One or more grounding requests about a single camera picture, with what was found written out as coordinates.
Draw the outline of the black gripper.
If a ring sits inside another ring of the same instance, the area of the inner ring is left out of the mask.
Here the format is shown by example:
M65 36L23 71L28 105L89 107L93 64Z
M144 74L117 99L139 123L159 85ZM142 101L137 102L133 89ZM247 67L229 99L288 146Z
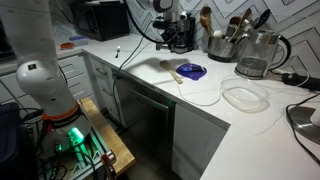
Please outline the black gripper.
M189 20L178 20L176 22L155 21L153 27L163 30L161 37L168 45L185 45L187 32L190 30Z

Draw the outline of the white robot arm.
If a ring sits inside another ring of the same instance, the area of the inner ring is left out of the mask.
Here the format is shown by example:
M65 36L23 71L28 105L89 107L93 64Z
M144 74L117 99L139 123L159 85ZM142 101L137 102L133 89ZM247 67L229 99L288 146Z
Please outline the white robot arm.
M49 0L0 0L0 15L17 57L17 83L42 108L36 152L46 159L82 143L91 123L59 68Z

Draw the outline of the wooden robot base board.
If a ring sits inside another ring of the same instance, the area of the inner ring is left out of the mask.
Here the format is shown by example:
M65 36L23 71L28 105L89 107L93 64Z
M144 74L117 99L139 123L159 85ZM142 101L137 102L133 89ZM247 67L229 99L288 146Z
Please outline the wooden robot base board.
M115 155L116 161L113 163L113 167L116 176L119 177L135 163L135 157L100 113L94 102L89 97L81 99L80 102L99 140Z

